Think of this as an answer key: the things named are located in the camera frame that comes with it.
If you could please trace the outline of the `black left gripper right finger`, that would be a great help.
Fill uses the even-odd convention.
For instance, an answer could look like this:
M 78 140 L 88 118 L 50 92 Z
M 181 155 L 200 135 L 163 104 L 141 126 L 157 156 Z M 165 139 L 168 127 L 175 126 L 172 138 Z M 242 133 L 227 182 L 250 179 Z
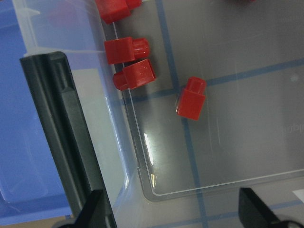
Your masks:
M 238 217 L 244 228 L 272 228 L 281 220 L 251 188 L 240 188 Z

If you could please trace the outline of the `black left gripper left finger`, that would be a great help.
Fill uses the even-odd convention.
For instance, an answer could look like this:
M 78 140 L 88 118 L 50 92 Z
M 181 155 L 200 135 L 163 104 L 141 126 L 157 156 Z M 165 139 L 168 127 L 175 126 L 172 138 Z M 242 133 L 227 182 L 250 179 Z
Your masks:
M 72 228 L 105 228 L 104 191 L 94 190 L 89 195 Z

